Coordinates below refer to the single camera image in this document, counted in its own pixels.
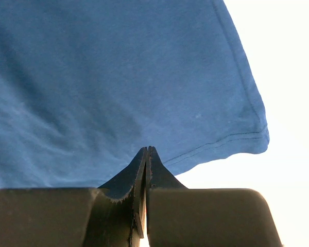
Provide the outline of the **blue t shirt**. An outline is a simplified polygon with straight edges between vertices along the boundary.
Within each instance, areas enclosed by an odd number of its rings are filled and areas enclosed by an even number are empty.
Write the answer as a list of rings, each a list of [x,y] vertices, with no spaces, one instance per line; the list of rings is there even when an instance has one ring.
[[[0,188],[96,187],[145,146],[178,175],[268,144],[223,1],[0,1]]]

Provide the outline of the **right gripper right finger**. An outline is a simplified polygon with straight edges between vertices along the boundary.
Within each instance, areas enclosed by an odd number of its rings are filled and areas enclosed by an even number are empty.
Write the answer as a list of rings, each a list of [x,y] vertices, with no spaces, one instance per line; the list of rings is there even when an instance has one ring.
[[[146,159],[150,246],[281,246],[264,197],[253,189],[189,189],[162,164],[154,147]]]

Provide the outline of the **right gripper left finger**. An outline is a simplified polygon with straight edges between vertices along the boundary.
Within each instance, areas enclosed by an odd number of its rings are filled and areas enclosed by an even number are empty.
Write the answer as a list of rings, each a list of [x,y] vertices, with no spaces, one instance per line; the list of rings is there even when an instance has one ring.
[[[138,246],[146,156],[98,188],[0,189],[0,246]]]

